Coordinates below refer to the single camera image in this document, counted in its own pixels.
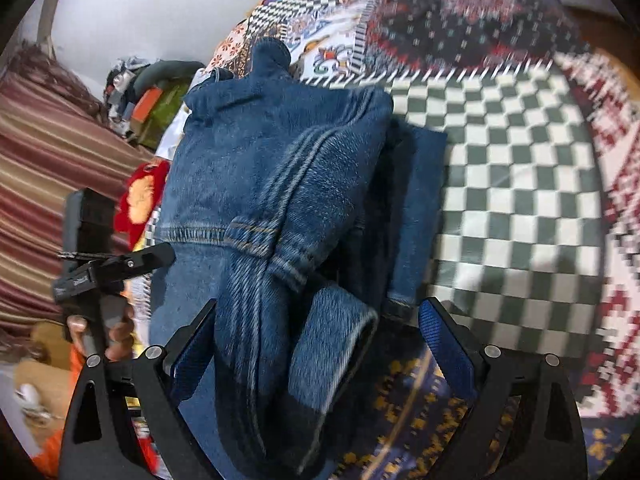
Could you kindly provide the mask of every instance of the jeans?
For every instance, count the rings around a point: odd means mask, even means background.
[[[176,260],[153,276],[151,342],[218,300],[180,411],[226,479],[317,461],[381,310],[415,305],[438,213],[446,135],[393,118],[382,89],[311,88],[289,63],[265,38],[247,77],[191,89],[156,227]]]

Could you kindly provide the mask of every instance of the checkered fabric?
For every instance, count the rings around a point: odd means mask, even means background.
[[[449,137],[428,294],[484,344],[581,357],[602,290],[601,181],[564,75],[398,78],[385,89],[394,113]]]
[[[282,23],[286,18],[305,14],[324,7],[333,7],[338,0],[276,0],[260,5],[252,10],[247,22],[247,34],[252,36],[270,27]]]
[[[151,247],[156,244],[154,240],[154,233],[156,232],[156,224],[158,224],[158,219],[160,218],[160,205],[157,205],[156,208],[151,212],[151,216],[149,220],[146,221],[145,225],[145,245],[144,247]]]

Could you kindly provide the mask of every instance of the white wall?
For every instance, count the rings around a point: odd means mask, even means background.
[[[59,0],[58,59],[97,96],[118,57],[208,62],[216,45],[260,0]],[[565,0],[615,12],[608,0]]]
[[[27,11],[22,21],[14,30],[14,33],[6,44],[4,50],[0,53],[0,77],[4,74],[6,64],[18,49],[22,40],[36,41],[36,37],[38,35],[38,22],[40,21],[43,1],[44,0],[36,0],[33,5],[31,5],[31,8]]]

